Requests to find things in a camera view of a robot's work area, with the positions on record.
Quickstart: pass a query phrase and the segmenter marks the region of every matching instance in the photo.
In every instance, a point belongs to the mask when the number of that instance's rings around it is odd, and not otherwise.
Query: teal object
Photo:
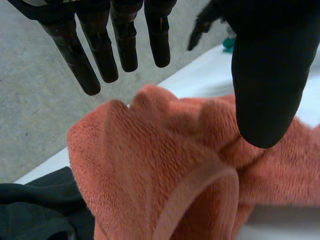
[[[222,43],[222,45],[224,47],[223,52],[232,54],[232,52],[234,50],[235,41],[236,41],[235,37],[233,37],[233,38],[227,37]]]

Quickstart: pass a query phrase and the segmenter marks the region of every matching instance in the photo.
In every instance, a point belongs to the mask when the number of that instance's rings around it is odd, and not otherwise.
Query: black cloth
[[[0,240],[90,240],[94,226],[69,167],[0,184]]]

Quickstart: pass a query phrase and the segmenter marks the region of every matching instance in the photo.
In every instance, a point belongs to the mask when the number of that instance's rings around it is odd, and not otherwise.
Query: towel fold
[[[257,148],[240,136],[234,96],[147,85],[130,108],[112,100],[88,114],[67,142],[95,240],[228,240],[256,204],[320,206],[319,129],[295,119]]]

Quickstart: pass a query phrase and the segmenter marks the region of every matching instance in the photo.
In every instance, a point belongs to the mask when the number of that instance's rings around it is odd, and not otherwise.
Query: white table
[[[177,97],[213,97],[231,94],[231,55],[217,46],[159,86],[168,89]],[[306,124],[315,127],[320,123],[320,51],[311,68],[297,116]],[[26,184],[48,173],[69,166],[68,150],[36,167],[16,183]],[[257,206],[248,223],[241,229],[238,240],[319,240],[320,209]]]

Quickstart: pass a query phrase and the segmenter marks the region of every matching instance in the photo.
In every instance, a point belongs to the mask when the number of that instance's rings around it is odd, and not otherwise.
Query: gray concrete floor
[[[220,44],[226,31],[216,23],[200,46],[186,51],[196,15],[207,1],[178,0],[169,16],[171,63],[163,69],[154,64],[142,10],[135,21],[136,72],[122,71],[109,22],[119,80],[106,84],[99,79],[102,90],[96,96],[82,92],[52,39],[36,21],[25,18],[7,1],[0,1],[0,183],[17,180],[63,149],[72,124],[102,102],[114,98],[129,102],[143,85],[163,81]],[[99,75],[80,29],[78,36]]]

